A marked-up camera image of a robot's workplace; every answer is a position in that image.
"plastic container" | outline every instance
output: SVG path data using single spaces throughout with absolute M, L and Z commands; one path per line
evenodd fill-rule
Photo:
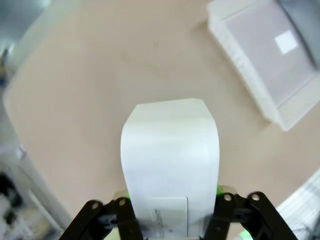
M 320 100 L 320 73 L 281 6 L 214 0 L 207 10 L 209 30 L 263 116 L 288 131 Z

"sticker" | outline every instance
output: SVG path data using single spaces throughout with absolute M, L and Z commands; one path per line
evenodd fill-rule
M 298 42 L 290 30 L 275 37 L 274 40 L 283 55 L 298 47 Z
M 186 197 L 152 197 L 148 200 L 148 204 L 157 238 L 188 236 Z

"screw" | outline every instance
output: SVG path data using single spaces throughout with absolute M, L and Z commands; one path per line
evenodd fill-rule
M 224 195 L 224 200 L 226 200 L 226 201 L 231 201 L 231 196 L 229 195 L 229 194 L 226 194 L 226 195 Z
M 251 198 L 255 201 L 259 201 L 260 197 L 257 194 L 253 194 Z
M 125 203 L 126 203 L 126 199 L 121 199 L 121 200 L 119 201 L 119 205 L 120 205 L 120 206 L 125 205 Z
M 97 207 L 99 207 L 99 203 L 95 202 L 95 203 L 92 205 L 92 209 L 96 209 Z

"green part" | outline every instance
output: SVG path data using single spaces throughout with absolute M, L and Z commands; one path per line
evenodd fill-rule
M 244 231 L 240 232 L 239 236 L 243 240 L 252 240 L 252 237 L 251 237 L 250 233 L 247 230 L 244 230 Z
M 224 194 L 224 192 L 222 191 L 221 187 L 218 185 L 217 190 L 216 190 L 216 196 L 219 197 L 222 194 Z

